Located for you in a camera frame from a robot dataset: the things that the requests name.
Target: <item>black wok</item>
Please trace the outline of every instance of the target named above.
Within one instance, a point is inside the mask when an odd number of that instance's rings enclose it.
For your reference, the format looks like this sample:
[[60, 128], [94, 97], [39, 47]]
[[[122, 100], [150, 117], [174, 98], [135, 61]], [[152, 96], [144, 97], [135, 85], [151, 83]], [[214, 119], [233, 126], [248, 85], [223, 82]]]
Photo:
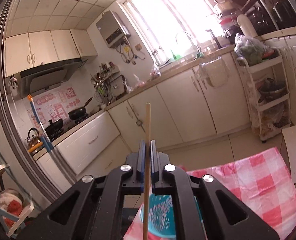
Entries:
[[84, 106], [79, 107], [79, 108], [77, 108], [77, 109], [75, 109], [73, 111], [70, 111], [68, 113], [69, 118], [71, 120], [77, 120], [78, 118], [84, 116], [86, 114], [86, 106], [90, 103], [91, 100], [92, 100], [92, 98], [89, 98]]

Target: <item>red cloth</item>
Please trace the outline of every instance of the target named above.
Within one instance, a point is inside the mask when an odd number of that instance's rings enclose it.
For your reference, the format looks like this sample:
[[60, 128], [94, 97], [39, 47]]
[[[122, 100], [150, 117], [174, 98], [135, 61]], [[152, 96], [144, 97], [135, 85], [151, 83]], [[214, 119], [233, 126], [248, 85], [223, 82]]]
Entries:
[[[270, 225], [284, 240], [296, 225], [296, 190], [278, 149], [207, 169], [189, 171], [201, 178], [211, 174]], [[143, 238], [139, 212], [124, 240]], [[149, 233], [150, 240], [161, 240]]]

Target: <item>kettle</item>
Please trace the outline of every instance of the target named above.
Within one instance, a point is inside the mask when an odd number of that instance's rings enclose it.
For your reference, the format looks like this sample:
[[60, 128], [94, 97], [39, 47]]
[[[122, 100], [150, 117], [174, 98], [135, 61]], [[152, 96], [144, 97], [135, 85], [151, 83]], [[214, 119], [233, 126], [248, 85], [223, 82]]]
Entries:
[[26, 138], [27, 143], [28, 143], [28, 152], [30, 154], [35, 154], [37, 153], [39, 150], [41, 150], [41, 146], [43, 145], [42, 141], [40, 140], [40, 136], [39, 136], [39, 131], [36, 128], [30, 128], [28, 131], [28, 137]]

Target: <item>dish rack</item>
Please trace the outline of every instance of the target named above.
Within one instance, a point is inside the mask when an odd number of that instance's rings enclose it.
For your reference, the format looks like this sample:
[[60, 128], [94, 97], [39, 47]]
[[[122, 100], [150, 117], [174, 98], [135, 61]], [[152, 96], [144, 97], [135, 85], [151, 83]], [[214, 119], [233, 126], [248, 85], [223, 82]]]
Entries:
[[[241, 80], [243, 83], [244, 92], [247, 99], [248, 109], [249, 109], [249, 115], [250, 120], [252, 123], [252, 130], [259, 134], [260, 139], [262, 143], [265, 143], [267, 139], [272, 138], [276, 136], [277, 134], [281, 133], [281, 130], [286, 127], [290, 127], [291, 120], [290, 120], [290, 93], [289, 93], [289, 87], [288, 82], [286, 78], [286, 71], [284, 68], [284, 63], [282, 59], [282, 55], [280, 53], [280, 50], [278, 48], [273, 48], [275, 51], [277, 51], [278, 56], [273, 59], [267, 59], [263, 61], [262, 63], [249, 66], [247, 60], [244, 57], [238, 57], [236, 59], [237, 62], [237, 68], [239, 71], [239, 74], [241, 76]], [[285, 81], [286, 83], [286, 94], [283, 95], [280, 98], [277, 98], [273, 101], [266, 102], [264, 104], [259, 103], [259, 92], [257, 91], [257, 88], [255, 87], [257, 80], [254, 79], [254, 75], [264, 69], [272, 68], [274, 80], [277, 80], [276, 71], [280, 73], [280, 69], [283, 70], [283, 78], [282, 81]], [[283, 123], [286, 123], [279, 127], [276, 123], [269, 123], [266, 124], [264, 120], [264, 114], [271, 110], [271, 108], [284, 103], [284, 110], [282, 113], [282, 120]]]

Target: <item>upper cabinet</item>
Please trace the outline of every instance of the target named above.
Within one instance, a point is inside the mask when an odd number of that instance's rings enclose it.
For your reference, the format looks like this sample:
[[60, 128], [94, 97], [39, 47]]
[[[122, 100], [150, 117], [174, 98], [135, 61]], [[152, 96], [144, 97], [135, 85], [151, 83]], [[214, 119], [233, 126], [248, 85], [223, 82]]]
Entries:
[[50, 31], [59, 60], [79, 58], [79, 52], [68, 30]]
[[70, 32], [81, 57], [98, 56], [95, 46], [92, 43], [87, 31], [70, 30]]
[[7, 38], [5, 40], [6, 77], [32, 67], [28, 33]]
[[211, 113], [192, 69], [157, 85], [184, 142], [216, 134]]
[[50, 31], [29, 33], [29, 44], [34, 67], [58, 61]]
[[240, 75], [230, 53], [221, 56], [228, 68], [227, 82], [218, 87], [208, 79], [199, 80], [207, 100], [217, 134], [222, 134], [250, 123], [247, 100]]
[[146, 104], [151, 103], [151, 139], [155, 140], [157, 148], [182, 143], [178, 129], [156, 86], [133, 96], [128, 99], [128, 102], [138, 120], [143, 123], [146, 116]]

